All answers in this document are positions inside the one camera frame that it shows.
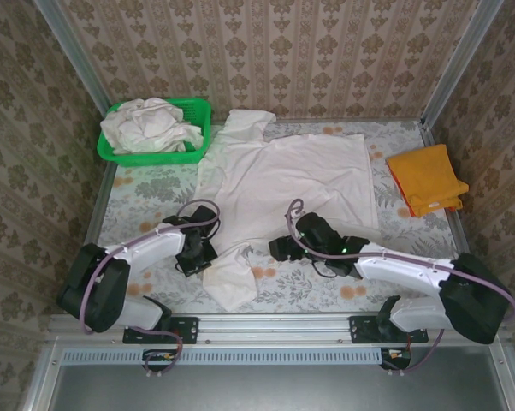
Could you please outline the white t-shirt with red print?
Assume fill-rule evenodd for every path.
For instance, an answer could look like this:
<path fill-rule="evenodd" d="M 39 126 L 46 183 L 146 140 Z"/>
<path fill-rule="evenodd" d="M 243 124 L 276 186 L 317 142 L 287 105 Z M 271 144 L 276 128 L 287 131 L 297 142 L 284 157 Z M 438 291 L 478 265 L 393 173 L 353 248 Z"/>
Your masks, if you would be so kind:
<path fill-rule="evenodd" d="M 211 241 L 218 255 L 203 274 L 204 290 L 233 311 L 258 295 L 247 251 L 287 235 L 285 214 L 304 202 L 343 235 L 381 239 L 370 155 L 361 134 L 302 134 L 266 140 L 275 115 L 231 110 L 198 163 L 194 196 L 220 208 Z"/>

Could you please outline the floral tablecloth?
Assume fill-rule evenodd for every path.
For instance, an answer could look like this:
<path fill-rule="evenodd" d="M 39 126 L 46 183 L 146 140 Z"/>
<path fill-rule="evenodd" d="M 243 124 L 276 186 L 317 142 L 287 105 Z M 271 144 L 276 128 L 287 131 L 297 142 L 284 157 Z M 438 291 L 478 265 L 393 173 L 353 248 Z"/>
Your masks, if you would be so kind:
<path fill-rule="evenodd" d="M 337 122 L 270 124 L 266 140 L 296 134 L 362 134 L 370 155 L 376 195 L 380 243 L 393 250 L 432 258 L 453 258 L 467 250 L 458 219 L 449 211 L 412 217 L 388 170 L 387 158 L 428 146 L 433 139 L 417 122 Z M 98 244 L 115 245 L 152 230 L 165 217 L 189 211 L 197 179 L 193 164 L 123 168 L 116 166 Z M 256 279 L 257 297 L 242 313 L 342 313 L 375 311 L 391 295 L 411 298 L 414 292 L 394 283 L 352 277 L 320 277 L 310 262 L 278 262 L 266 247 L 247 251 Z M 318 270 L 332 275 L 323 265 Z M 163 259 L 128 281 L 131 296 L 148 295 L 175 313 L 219 313 L 201 276 L 186 277 L 175 260 Z"/>

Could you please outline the green plastic basket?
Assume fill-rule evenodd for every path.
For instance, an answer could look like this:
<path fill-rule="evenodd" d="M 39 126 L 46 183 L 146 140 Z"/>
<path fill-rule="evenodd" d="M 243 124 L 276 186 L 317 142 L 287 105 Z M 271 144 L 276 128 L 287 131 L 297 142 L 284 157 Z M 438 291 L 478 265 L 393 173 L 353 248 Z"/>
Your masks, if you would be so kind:
<path fill-rule="evenodd" d="M 98 138 L 97 150 L 101 158 L 112 161 L 124 167 L 129 166 L 151 166 L 165 164 L 196 164 L 198 163 L 210 147 L 210 104 L 202 98 L 162 98 L 163 100 L 183 109 L 184 120 L 194 126 L 201 128 L 204 136 L 204 144 L 197 150 L 189 152 L 156 152 L 143 154 L 115 155 L 109 142 L 101 133 Z M 116 104 L 108 110 L 107 114 L 117 110 L 123 103 Z"/>

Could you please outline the small circuit board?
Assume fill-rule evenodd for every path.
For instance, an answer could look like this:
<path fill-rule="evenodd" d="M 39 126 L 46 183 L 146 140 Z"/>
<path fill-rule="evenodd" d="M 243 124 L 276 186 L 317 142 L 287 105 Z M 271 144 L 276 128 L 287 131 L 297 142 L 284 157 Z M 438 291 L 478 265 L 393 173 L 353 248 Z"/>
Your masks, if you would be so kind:
<path fill-rule="evenodd" d="M 411 363 L 411 351 L 406 348 L 382 348 L 382 363 L 380 367 L 384 370 L 405 370 Z"/>
<path fill-rule="evenodd" d="M 147 372 L 166 372 L 176 358 L 176 349 L 150 349 L 142 354 L 142 367 Z"/>

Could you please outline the folded orange t-shirt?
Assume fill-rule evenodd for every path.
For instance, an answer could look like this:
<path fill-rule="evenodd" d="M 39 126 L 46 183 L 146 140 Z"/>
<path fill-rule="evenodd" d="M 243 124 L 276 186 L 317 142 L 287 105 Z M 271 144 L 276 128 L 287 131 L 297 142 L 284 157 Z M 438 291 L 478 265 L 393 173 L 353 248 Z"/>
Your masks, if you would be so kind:
<path fill-rule="evenodd" d="M 389 157 L 387 165 L 413 217 L 463 208 L 469 185 L 456 177 L 445 144 Z"/>

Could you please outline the crumpled white t-shirt pile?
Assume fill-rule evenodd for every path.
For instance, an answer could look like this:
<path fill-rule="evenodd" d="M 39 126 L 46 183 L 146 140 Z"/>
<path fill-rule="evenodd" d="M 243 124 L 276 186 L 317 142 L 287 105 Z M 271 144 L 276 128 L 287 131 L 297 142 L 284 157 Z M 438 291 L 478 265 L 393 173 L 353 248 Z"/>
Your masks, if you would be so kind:
<path fill-rule="evenodd" d="M 115 155 L 189 152 L 204 144 L 201 128 L 184 120 L 183 109 L 161 98 L 123 103 L 100 126 Z"/>

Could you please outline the grey metal panel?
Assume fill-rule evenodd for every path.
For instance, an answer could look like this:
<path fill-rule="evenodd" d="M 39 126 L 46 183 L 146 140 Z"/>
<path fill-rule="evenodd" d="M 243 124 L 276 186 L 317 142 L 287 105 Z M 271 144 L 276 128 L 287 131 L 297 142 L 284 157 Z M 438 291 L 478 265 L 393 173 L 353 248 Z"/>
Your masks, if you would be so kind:
<path fill-rule="evenodd" d="M 22 411 L 515 411 L 515 352 L 441 345 L 417 370 L 373 365 L 62 364 L 43 351 Z"/>

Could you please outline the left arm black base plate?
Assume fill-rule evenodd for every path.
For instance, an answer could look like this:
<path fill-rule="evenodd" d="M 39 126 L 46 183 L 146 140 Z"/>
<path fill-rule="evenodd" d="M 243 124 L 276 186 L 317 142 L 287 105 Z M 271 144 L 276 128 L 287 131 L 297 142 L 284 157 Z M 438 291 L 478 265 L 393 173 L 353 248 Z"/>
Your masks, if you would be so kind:
<path fill-rule="evenodd" d="M 183 343 L 195 344 L 198 338 L 197 317 L 165 317 L 160 319 L 151 330 L 140 331 L 137 327 L 127 327 L 122 341 L 125 344 L 174 344 L 176 338 L 165 335 L 165 332 L 176 334 Z"/>

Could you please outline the aluminium mounting rail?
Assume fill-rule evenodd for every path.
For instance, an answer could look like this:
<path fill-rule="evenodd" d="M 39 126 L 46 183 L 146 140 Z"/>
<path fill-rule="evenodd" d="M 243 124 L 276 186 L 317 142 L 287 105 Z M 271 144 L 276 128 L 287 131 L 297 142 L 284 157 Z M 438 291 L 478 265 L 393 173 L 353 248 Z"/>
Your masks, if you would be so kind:
<path fill-rule="evenodd" d="M 194 345 L 211 347 L 336 347 L 352 346 L 348 319 L 358 313 L 250 313 L 188 314 L 199 319 Z M 123 328 L 114 326 L 104 333 L 85 335 L 77 320 L 53 315 L 47 342 L 112 344 L 119 346 Z M 453 330 L 446 330 L 441 343 L 448 347 L 480 347 Z"/>

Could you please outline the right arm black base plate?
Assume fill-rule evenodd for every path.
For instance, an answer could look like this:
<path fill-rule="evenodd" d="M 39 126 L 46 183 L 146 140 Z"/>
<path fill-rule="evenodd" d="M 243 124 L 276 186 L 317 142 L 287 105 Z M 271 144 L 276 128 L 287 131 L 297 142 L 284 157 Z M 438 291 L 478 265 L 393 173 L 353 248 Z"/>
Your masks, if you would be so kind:
<path fill-rule="evenodd" d="M 353 343 L 427 343 L 427 331 L 407 332 L 389 320 L 377 322 L 375 316 L 358 315 L 349 319 L 349 331 Z"/>

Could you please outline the aluminium table back rail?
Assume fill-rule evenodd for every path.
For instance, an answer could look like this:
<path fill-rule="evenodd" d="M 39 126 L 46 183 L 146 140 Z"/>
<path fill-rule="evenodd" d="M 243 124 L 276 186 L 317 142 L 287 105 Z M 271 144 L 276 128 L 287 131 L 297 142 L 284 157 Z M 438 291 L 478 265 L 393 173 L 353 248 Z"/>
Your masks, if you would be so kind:
<path fill-rule="evenodd" d="M 421 123 L 420 118 L 402 117 L 402 118 L 322 118 L 322 119 L 279 119 L 269 122 L 268 124 L 289 124 L 289 123 L 309 123 L 309 124 L 326 124 L 337 122 L 417 122 Z"/>

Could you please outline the aluminium frame post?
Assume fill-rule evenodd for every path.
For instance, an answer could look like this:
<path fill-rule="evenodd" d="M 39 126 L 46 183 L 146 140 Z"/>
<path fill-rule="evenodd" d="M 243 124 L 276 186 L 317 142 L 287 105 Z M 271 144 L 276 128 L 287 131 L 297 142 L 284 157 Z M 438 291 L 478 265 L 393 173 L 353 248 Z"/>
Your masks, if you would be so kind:
<path fill-rule="evenodd" d="M 479 0 L 476 11 L 421 116 L 421 123 L 425 128 L 432 129 L 438 120 L 503 2 L 504 0 Z"/>
<path fill-rule="evenodd" d="M 79 36 L 74 31 L 74 26 L 62 11 L 60 3 L 58 0 L 34 0 L 34 2 L 72 63 L 98 111 L 102 116 L 106 116 L 107 110 L 111 106 L 110 99 L 91 64 L 90 57 L 84 51 Z"/>

